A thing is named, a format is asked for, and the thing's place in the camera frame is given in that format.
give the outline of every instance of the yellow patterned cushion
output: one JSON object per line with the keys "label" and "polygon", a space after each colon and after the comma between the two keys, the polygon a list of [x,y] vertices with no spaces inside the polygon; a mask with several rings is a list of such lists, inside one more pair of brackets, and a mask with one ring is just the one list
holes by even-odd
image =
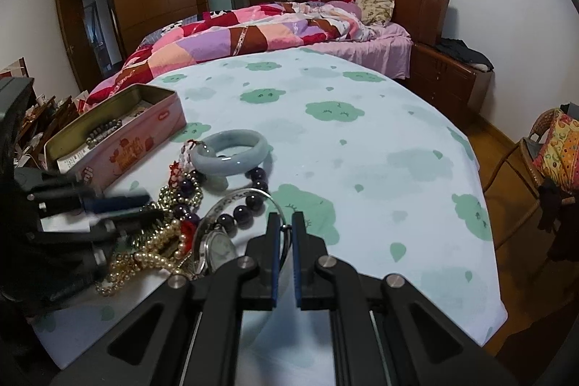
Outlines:
{"label": "yellow patterned cushion", "polygon": [[362,9],[364,25],[384,25],[392,20],[394,0],[356,0],[355,2]]}
{"label": "yellow patterned cushion", "polygon": [[563,191],[579,190],[579,121],[559,110],[545,144],[534,160],[535,167]]}

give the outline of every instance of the pink tin box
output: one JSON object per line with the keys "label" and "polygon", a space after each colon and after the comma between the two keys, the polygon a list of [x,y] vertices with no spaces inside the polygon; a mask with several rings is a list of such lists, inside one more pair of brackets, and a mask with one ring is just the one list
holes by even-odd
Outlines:
{"label": "pink tin box", "polygon": [[[92,149],[86,139],[111,120],[122,126]],[[73,172],[104,190],[160,143],[186,124],[174,90],[134,84],[121,90],[54,135],[45,145],[48,169]]]}

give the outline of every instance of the rattan chair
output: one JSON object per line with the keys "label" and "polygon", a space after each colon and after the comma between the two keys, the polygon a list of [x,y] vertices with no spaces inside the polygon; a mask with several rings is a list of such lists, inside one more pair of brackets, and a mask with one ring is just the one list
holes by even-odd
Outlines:
{"label": "rattan chair", "polygon": [[[514,170],[515,173],[520,177],[525,186],[529,189],[531,194],[536,199],[536,202],[533,204],[533,206],[516,222],[513,228],[505,236],[503,236],[502,239],[500,239],[498,242],[495,243],[494,250],[499,250],[503,246],[503,244],[505,244],[511,237],[513,237],[516,234],[516,232],[520,229],[520,227],[523,226],[523,224],[525,224],[529,220],[529,218],[531,218],[532,215],[534,215],[535,211],[537,211],[540,206],[538,188],[542,185],[545,179],[541,175],[541,173],[537,170],[537,168],[533,165],[533,160],[538,156],[538,153],[541,150],[542,145],[539,144],[539,141],[551,127],[551,123],[553,122],[555,118],[555,113],[557,111],[558,109],[547,110],[546,112],[541,114],[539,118],[537,118],[537,121],[531,128],[531,133],[529,134],[529,137],[522,138],[517,144],[515,144],[515,146],[513,146],[513,148],[511,148],[502,157],[502,159],[499,161],[496,168],[494,169],[492,175],[490,176],[488,183],[483,188],[483,193],[486,193],[489,187],[493,184],[494,179],[496,179],[499,170],[506,162],[511,167],[511,169]],[[536,140],[532,139],[534,135],[537,135]],[[522,156],[523,164],[525,164],[525,168],[529,172],[529,175],[531,176],[532,184],[529,183],[529,180],[526,179],[525,176],[523,176],[522,173],[520,173],[519,170],[516,169],[516,167],[514,167],[513,164],[511,164],[508,160],[511,154],[514,153],[517,149],[520,150],[520,155]],[[574,203],[575,203],[574,196],[568,196],[567,198],[564,198],[562,202],[563,205],[572,205]]]}

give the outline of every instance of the pink bed sheet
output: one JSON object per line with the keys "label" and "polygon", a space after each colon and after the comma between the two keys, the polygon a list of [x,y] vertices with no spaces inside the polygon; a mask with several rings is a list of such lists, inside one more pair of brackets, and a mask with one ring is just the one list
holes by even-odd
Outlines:
{"label": "pink bed sheet", "polygon": [[392,22],[386,27],[372,28],[380,31],[376,40],[363,43],[331,41],[309,45],[308,48],[367,67],[390,79],[410,77],[412,40],[406,29]]}

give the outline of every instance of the watch face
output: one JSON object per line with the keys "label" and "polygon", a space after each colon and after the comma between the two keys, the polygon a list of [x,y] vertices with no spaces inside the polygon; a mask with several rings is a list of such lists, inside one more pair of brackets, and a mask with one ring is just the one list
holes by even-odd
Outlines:
{"label": "watch face", "polygon": [[207,260],[214,272],[221,265],[237,258],[233,242],[225,233],[215,232],[207,241]]}

